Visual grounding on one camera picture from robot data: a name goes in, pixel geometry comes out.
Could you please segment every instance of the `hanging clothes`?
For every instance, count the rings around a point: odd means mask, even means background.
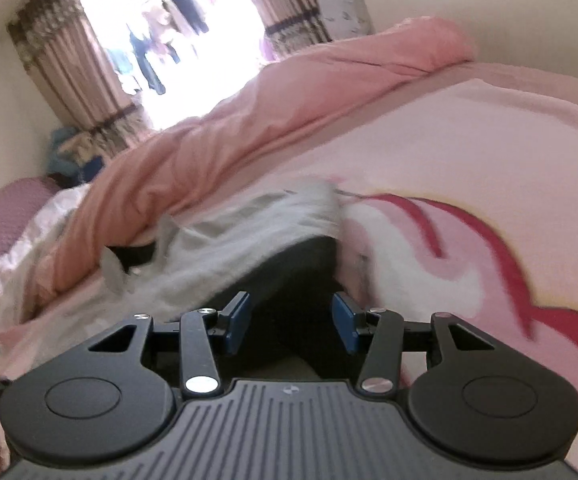
[[[176,6],[171,0],[162,0],[162,7],[171,14],[171,23],[175,26],[176,30],[182,34],[188,40],[192,40],[197,34],[195,33],[193,27],[189,25],[178,6]]]
[[[135,55],[135,59],[138,62],[138,67],[144,76],[144,79],[147,80],[149,84],[149,88],[156,91],[156,94],[162,95],[166,93],[166,88],[160,81],[158,74],[156,71],[153,70],[151,63],[147,59],[147,52],[149,51],[149,41],[146,38],[138,38],[133,31],[131,30],[129,33],[129,42],[131,43],[131,47],[133,48],[133,54]]]
[[[171,0],[175,6],[180,10],[182,15],[186,18],[187,22],[196,34],[200,34],[201,32],[208,32],[209,27],[204,22],[200,12],[196,5],[194,4],[193,0]]]
[[[175,28],[172,25],[173,18],[163,6],[154,6],[151,10],[145,10],[142,16],[149,25],[149,36],[153,51],[160,59],[169,54],[175,64],[180,63],[178,53],[171,45],[175,36]]]
[[[133,71],[133,65],[127,53],[121,48],[106,48],[106,52],[114,70],[120,75],[127,75]]]

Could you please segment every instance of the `pink blanket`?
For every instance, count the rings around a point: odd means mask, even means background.
[[[455,24],[416,18],[267,66],[205,117],[177,124],[104,170],[38,265],[40,302],[91,273],[103,246],[130,243],[163,212],[198,203],[261,155],[402,83],[472,57],[470,41]]]

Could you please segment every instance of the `curtain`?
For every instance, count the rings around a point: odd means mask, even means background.
[[[79,127],[92,156],[111,158],[149,131],[122,90],[80,0],[29,0],[7,30],[28,75],[65,126]]]
[[[280,58],[307,46],[331,41],[317,0],[252,0],[266,35]]]

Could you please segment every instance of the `circular pad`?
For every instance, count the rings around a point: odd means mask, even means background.
[[[139,323],[76,346],[5,390],[0,421],[22,457],[58,467],[98,465],[163,431],[176,404],[166,381],[140,362],[150,320]]]
[[[473,379],[462,397],[482,415],[514,418],[529,413],[538,402],[533,388],[512,377],[491,376]]]
[[[44,397],[47,407],[65,418],[94,418],[120,402],[115,384],[94,377],[68,379],[53,386]]]
[[[578,393],[515,351],[454,351],[411,386],[408,410],[433,444],[491,468],[564,458],[578,432]]]

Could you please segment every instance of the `pillow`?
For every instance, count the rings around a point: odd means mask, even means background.
[[[24,228],[60,188],[41,177],[22,178],[0,189],[0,256],[20,237]]]

